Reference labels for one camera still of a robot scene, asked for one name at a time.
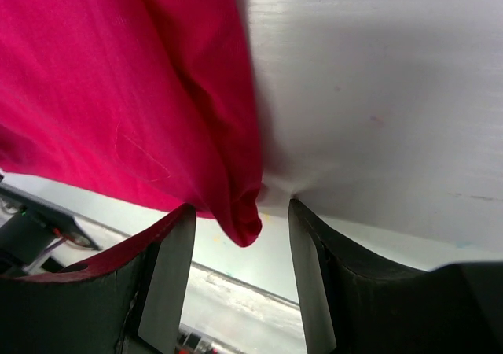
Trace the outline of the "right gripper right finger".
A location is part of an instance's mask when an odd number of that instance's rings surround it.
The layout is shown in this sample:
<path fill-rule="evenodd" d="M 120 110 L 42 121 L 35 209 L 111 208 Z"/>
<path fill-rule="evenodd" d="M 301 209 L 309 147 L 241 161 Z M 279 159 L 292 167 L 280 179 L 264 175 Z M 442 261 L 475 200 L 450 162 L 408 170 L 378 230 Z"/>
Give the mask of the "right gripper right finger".
<path fill-rule="evenodd" d="M 288 229 L 309 353 L 499 353 L 502 265 L 422 271 L 332 229 L 301 201 Z"/>

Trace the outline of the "crimson t shirt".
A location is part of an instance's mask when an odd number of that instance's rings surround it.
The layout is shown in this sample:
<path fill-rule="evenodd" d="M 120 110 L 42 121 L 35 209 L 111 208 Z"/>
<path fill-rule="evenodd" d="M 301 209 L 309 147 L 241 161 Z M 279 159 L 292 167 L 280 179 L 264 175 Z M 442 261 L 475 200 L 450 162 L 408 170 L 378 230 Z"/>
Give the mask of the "crimson t shirt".
<path fill-rule="evenodd" d="M 1 168 L 262 228 L 237 0 L 1 0 Z"/>

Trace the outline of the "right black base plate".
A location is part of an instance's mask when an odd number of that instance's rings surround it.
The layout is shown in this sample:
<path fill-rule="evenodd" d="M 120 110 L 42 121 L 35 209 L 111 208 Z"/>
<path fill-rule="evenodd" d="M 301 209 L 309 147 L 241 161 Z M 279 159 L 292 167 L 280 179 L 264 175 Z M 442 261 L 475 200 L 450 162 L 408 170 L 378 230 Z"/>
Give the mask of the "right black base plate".
<path fill-rule="evenodd" d="M 101 250 L 73 215 L 1 182 L 1 275 L 19 278 L 60 271 L 64 266 L 52 252 L 63 244 Z"/>

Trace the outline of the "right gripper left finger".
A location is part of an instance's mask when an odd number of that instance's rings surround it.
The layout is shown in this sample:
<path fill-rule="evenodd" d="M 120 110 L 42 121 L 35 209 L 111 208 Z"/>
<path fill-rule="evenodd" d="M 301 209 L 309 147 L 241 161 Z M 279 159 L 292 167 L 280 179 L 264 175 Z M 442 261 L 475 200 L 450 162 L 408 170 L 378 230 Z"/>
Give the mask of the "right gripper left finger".
<path fill-rule="evenodd" d="M 195 229 L 183 204 L 61 271 L 2 277 L 2 352 L 174 352 Z"/>

